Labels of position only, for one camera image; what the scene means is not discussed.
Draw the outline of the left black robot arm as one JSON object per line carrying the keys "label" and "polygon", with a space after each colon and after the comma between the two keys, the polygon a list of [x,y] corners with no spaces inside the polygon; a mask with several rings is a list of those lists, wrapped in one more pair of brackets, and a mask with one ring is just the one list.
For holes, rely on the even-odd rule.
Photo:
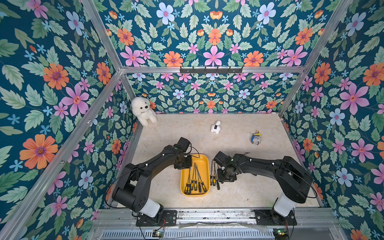
{"label": "left black robot arm", "polygon": [[135,213],[141,213],[156,219],[161,215],[163,206],[150,199],[152,180],[169,166],[176,170],[192,166],[192,156],[188,152],[189,141],[168,145],[151,159],[140,164],[127,164],[122,174],[116,179],[112,200]]}

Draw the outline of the file tool eight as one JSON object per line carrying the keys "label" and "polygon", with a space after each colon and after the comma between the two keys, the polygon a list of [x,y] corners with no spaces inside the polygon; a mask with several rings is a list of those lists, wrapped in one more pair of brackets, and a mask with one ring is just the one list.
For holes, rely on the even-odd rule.
{"label": "file tool eight", "polygon": [[197,188],[195,187],[195,181],[196,181],[196,165],[194,164],[193,166],[193,175],[192,175],[192,180],[191,180],[191,190],[195,191]]}

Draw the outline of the file tool two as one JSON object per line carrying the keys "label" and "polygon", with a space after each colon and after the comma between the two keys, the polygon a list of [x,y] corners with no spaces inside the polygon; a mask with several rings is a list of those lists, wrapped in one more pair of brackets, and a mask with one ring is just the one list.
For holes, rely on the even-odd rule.
{"label": "file tool two", "polygon": [[215,161],[212,162],[212,177],[213,177],[212,185],[216,186],[217,181],[216,181],[216,163],[215,163]]}

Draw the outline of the yellow plastic storage tray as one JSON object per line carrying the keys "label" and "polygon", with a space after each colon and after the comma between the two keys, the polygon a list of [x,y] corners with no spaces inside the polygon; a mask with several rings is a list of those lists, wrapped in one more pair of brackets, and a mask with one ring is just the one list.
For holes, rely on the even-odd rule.
{"label": "yellow plastic storage tray", "polygon": [[210,191],[210,162],[202,154],[192,155],[192,166],[181,171],[181,192],[186,197],[203,197]]}

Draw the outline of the file tool one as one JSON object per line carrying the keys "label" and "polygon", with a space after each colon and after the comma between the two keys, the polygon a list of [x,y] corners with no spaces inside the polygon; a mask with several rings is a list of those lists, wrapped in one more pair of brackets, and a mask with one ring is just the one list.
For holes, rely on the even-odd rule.
{"label": "file tool one", "polygon": [[213,185],[213,165],[214,165],[214,161],[211,160],[210,161],[210,186]]}

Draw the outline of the file tool nine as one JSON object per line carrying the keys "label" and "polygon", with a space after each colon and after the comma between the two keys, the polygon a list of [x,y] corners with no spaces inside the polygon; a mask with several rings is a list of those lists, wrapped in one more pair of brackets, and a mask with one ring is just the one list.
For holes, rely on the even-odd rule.
{"label": "file tool nine", "polygon": [[189,169],[189,178],[188,178],[188,182],[187,182],[187,194],[190,195],[191,194],[191,187],[193,185],[192,181],[191,181],[191,168]]}

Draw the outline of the file tool seven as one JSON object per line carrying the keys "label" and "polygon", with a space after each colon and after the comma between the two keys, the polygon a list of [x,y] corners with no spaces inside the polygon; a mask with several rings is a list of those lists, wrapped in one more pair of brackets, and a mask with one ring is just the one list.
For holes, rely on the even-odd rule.
{"label": "file tool seven", "polygon": [[206,188],[206,186],[205,186],[205,184],[204,184],[204,181],[202,180],[202,177],[201,177],[201,175],[200,175],[199,170],[197,170],[197,173],[198,173],[198,180],[199,180],[201,189],[202,189],[202,191],[203,191],[204,193],[206,193],[206,192],[207,192],[207,188]]}

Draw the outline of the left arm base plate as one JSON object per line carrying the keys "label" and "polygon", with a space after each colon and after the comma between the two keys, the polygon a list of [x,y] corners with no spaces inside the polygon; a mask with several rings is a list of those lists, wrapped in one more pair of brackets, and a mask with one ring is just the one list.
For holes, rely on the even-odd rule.
{"label": "left arm base plate", "polygon": [[161,210],[154,218],[138,213],[137,227],[169,227],[175,226],[178,212],[176,210]]}

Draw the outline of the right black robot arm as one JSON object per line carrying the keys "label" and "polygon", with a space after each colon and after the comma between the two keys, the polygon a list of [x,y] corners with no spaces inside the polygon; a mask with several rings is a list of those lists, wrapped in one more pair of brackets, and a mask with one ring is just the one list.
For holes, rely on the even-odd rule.
{"label": "right black robot arm", "polygon": [[313,177],[292,157],[280,160],[265,160],[246,154],[228,156],[218,152],[214,162],[219,166],[220,183],[232,183],[240,174],[252,174],[273,179],[279,183],[282,194],[271,209],[272,217],[286,218],[298,204],[304,204],[312,188]]}

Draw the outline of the file tool five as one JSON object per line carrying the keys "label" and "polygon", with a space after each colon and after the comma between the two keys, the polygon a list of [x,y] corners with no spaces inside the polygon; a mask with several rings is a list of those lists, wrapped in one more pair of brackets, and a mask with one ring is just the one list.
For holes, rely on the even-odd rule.
{"label": "file tool five", "polygon": [[197,188],[195,191],[198,190],[198,184],[197,184],[197,172],[196,172],[196,181],[195,181],[195,187]]}

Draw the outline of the file tool six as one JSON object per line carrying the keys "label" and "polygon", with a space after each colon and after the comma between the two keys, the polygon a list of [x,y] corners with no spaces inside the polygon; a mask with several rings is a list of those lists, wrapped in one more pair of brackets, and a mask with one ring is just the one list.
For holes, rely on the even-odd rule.
{"label": "file tool six", "polygon": [[201,193],[202,192],[202,186],[201,186],[201,179],[200,179],[200,173],[199,173],[198,168],[196,168],[196,172],[197,172],[198,191],[199,191],[199,193]]}

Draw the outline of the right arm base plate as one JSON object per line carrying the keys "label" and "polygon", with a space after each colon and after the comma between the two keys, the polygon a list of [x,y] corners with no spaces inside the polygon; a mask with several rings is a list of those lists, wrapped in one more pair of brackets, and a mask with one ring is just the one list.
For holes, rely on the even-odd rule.
{"label": "right arm base plate", "polygon": [[274,209],[254,209],[255,219],[258,225],[262,226],[296,226],[296,216],[294,209],[284,217]]}

